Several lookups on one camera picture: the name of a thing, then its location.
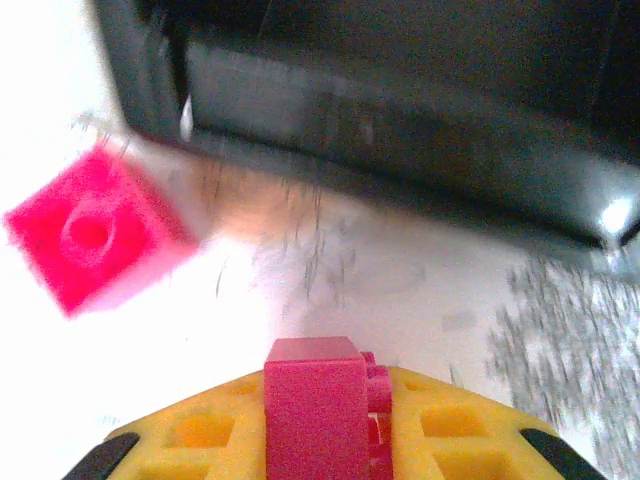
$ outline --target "lego brick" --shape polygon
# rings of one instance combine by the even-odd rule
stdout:
[[[360,352],[360,353],[362,353],[362,356],[364,357],[364,361],[367,363],[367,367],[370,365],[376,364],[376,356],[373,354],[373,352]]]
[[[141,172],[101,148],[6,214],[5,223],[67,315],[94,302],[121,303],[197,248]]]
[[[366,364],[346,337],[277,340],[264,389],[269,480],[368,478]]]
[[[391,413],[391,377],[382,365],[367,366],[369,412]]]

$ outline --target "pink block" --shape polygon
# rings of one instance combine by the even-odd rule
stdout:
[[[391,414],[369,414],[370,480],[392,480]]]
[[[5,222],[67,315],[121,303],[197,248],[144,176],[100,148]]]
[[[372,445],[369,452],[371,456],[370,480],[393,480],[391,445]]]
[[[264,387],[269,480],[369,478],[366,365],[348,338],[276,340]]]
[[[391,377],[382,365],[367,366],[369,412],[391,413]]]
[[[364,357],[364,361],[367,362],[367,367],[370,365],[376,364],[376,356],[373,354],[373,352],[360,352],[360,353],[362,353],[362,356]]]

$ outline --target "lego stud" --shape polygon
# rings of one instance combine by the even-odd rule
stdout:
[[[60,234],[60,250],[70,260],[92,267],[109,252],[116,233],[113,205],[104,199],[83,198],[71,212]]]

